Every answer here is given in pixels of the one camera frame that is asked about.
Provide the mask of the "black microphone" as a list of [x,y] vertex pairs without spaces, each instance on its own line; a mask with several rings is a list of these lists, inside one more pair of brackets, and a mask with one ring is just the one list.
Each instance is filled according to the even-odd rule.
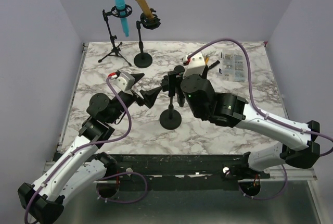
[[181,82],[183,80],[183,74],[185,72],[185,68],[181,65],[177,65],[174,68],[174,71],[177,72],[176,75],[176,86],[175,86],[175,93],[177,95],[177,103],[180,107],[184,107],[185,104],[185,96],[181,90]]

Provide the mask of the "black round-base mic stand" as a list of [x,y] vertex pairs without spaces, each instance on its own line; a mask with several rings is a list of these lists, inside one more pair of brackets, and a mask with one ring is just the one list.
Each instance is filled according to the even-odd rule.
[[173,96],[169,96],[168,109],[164,110],[159,118],[160,124],[167,130],[175,130],[182,122],[180,113],[174,109]]

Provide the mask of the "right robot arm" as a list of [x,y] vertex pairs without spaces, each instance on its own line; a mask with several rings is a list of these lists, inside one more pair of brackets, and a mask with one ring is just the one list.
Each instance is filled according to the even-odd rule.
[[232,93],[218,93],[211,82],[198,74],[183,77],[170,71],[161,82],[163,91],[185,102],[195,118],[217,126],[250,130],[269,137],[278,143],[256,152],[247,152],[239,165],[240,174],[251,178],[266,168],[287,164],[301,169],[311,168],[320,157],[320,145],[315,142],[312,130],[318,122],[301,123],[255,109],[245,98]]

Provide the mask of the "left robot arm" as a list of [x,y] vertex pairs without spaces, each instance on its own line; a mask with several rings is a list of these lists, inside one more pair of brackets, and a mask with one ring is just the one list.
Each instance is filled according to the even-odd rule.
[[65,153],[33,183],[23,183],[18,189],[24,208],[24,223],[54,223],[65,206],[85,187],[98,179],[109,180],[115,175],[116,161],[98,150],[106,143],[120,141],[132,129],[129,107],[133,103],[152,108],[161,87],[139,94],[132,87],[144,73],[129,74],[116,71],[106,83],[114,93],[93,95],[89,101],[89,117],[83,122],[78,135]]

